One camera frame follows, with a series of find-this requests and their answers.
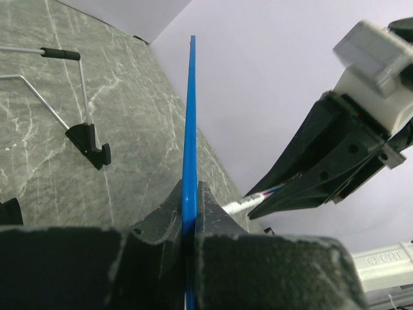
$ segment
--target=white marker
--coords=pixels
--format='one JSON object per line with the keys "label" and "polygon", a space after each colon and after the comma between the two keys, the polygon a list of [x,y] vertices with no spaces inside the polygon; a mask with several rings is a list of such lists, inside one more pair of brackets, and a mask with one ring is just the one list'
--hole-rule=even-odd
{"label": "white marker", "polygon": [[266,191],[257,192],[250,196],[244,197],[241,200],[230,202],[227,205],[224,205],[222,209],[224,209],[224,211],[229,215],[232,215],[247,210],[249,208],[256,207],[261,202],[263,202],[265,198],[271,196],[273,193],[280,190],[283,186],[284,184],[281,184],[276,187],[272,187],[271,189],[267,189]]}

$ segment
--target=white backdrop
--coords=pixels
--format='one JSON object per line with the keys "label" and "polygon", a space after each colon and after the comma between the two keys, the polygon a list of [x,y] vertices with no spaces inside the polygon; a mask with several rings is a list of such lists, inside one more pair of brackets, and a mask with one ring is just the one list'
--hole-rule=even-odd
{"label": "white backdrop", "polygon": [[191,0],[58,0],[151,43]]}
{"label": "white backdrop", "polygon": [[[332,53],[360,20],[413,15],[408,0],[192,0],[150,45],[186,98],[190,35],[197,36],[198,123],[241,192],[273,166],[343,67]],[[413,238],[413,149],[339,205],[262,219],[276,233],[340,239],[352,252]]]}

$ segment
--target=marble countertop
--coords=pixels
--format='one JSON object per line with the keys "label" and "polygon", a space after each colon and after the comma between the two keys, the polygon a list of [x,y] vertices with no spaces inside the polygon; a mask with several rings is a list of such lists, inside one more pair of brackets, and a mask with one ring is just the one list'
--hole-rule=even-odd
{"label": "marble countertop", "polygon": [[[185,106],[144,42],[54,0],[7,0],[0,44],[80,52],[97,140],[112,149],[96,170],[21,81],[0,81],[0,201],[17,197],[25,225],[130,225],[168,196]],[[24,75],[69,126],[85,121],[76,62],[0,53],[0,74]],[[198,167],[219,203],[240,197],[200,132]]]}

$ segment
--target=metal rod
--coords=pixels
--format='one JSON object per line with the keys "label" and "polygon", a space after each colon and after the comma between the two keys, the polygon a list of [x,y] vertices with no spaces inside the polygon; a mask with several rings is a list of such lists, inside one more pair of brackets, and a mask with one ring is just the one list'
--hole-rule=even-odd
{"label": "metal rod", "polygon": [[92,117],[90,116],[88,98],[86,96],[86,85],[85,85],[85,77],[83,75],[82,59],[80,59],[78,63],[79,63],[80,83],[82,86],[82,93],[83,93],[83,101],[85,102],[86,122],[88,123],[88,125],[90,125],[92,123]]}
{"label": "metal rod", "polygon": [[24,53],[24,54],[37,54],[43,55],[44,50],[40,48],[24,48],[24,47],[12,47],[12,46],[0,46],[0,52],[13,52],[13,53]]}
{"label": "metal rod", "polygon": [[36,96],[36,98],[46,107],[46,109],[53,115],[53,117],[59,122],[59,124],[65,129],[68,130],[69,126],[60,118],[55,110],[46,102],[46,100],[38,93],[38,91],[30,84],[24,76],[19,74],[7,74],[1,75],[0,79],[21,79],[27,88]]}

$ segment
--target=black clip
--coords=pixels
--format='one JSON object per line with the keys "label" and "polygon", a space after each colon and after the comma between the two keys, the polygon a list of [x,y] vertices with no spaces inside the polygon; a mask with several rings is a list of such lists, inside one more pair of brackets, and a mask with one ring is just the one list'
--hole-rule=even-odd
{"label": "black clip", "polygon": [[112,161],[108,143],[102,145],[101,150],[96,147],[94,124],[74,125],[65,134],[97,170],[100,170],[103,165],[109,165]]}
{"label": "black clip", "polygon": [[0,225],[23,225],[20,204],[17,198],[0,202]]}

